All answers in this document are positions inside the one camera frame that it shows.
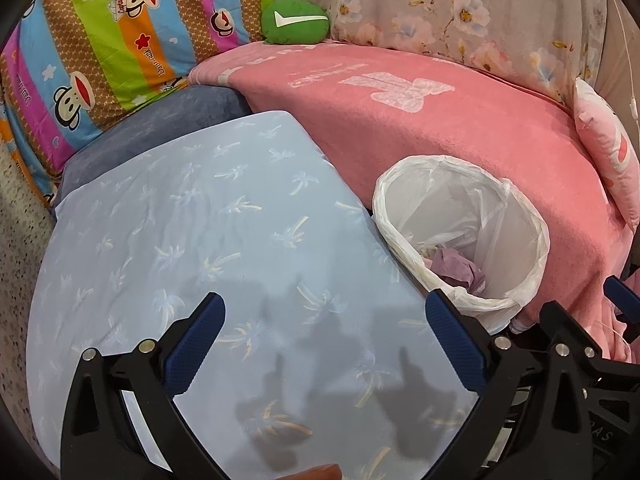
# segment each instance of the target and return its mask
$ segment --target pink blanket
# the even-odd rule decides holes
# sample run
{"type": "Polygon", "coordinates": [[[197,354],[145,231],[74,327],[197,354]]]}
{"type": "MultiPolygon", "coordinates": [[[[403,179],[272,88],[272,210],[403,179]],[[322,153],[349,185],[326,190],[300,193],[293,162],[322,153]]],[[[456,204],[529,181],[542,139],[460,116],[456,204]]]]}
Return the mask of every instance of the pink blanket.
{"type": "Polygon", "coordinates": [[[632,232],[558,105],[451,62],[339,43],[251,43],[201,63],[190,83],[235,88],[255,112],[290,112],[367,207],[380,174],[409,155],[453,155],[511,179],[551,238],[540,290],[512,326],[530,327],[558,300],[605,356],[630,359],[602,285],[622,272],[632,232]]]}

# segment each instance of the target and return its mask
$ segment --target green cushion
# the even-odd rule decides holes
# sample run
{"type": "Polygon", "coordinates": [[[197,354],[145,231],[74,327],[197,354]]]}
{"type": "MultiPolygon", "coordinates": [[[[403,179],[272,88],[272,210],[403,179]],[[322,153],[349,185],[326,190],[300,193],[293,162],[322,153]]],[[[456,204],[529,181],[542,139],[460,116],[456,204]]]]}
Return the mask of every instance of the green cushion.
{"type": "Polygon", "coordinates": [[[324,40],[328,32],[326,12],[304,0],[275,0],[262,12],[262,34],[267,43],[316,44],[324,40]],[[301,20],[305,16],[317,18],[301,20]]]}

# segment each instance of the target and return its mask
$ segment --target striped fabric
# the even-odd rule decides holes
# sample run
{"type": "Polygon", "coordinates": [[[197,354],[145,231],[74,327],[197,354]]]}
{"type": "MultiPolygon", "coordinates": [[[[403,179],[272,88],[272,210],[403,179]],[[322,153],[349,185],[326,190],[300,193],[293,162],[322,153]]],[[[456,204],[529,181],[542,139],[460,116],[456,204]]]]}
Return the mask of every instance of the striped fabric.
{"type": "Polygon", "coordinates": [[[34,0],[0,54],[0,134],[37,195],[198,62],[262,39],[273,0],[34,0]]]}

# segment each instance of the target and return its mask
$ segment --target blue rubber pad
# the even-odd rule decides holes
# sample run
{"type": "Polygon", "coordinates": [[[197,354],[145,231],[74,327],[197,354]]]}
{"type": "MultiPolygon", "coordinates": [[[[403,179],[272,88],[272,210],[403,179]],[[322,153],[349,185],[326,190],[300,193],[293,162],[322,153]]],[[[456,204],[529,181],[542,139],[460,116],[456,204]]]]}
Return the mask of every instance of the blue rubber pad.
{"type": "Polygon", "coordinates": [[[164,389],[174,397],[191,385],[209,349],[225,323],[225,302],[212,295],[184,337],[164,361],[164,389]]]}
{"type": "Polygon", "coordinates": [[[631,323],[640,323],[640,298],[615,276],[604,281],[604,295],[631,323]]]}
{"type": "Polygon", "coordinates": [[[482,395],[486,388],[484,356],[450,308],[455,307],[449,307],[436,292],[431,292],[425,303],[427,322],[463,386],[482,395]]]}

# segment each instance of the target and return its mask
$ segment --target white plastic bag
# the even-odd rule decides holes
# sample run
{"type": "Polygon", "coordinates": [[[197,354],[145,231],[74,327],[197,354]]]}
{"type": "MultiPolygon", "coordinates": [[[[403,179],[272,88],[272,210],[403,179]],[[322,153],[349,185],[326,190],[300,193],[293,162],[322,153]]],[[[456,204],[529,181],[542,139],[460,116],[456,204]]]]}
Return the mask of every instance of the white plastic bag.
{"type": "Polygon", "coordinates": [[[538,292],[549,230],[507,179],[452,156],[409,156],[382,174],[374,219],[391,250],[428,290],[440,288],[458,310],[491,333],[538,292]],[[422,260],[435,246],[455,248],[486,274],[482,298],[452,287],[422,260]]]}

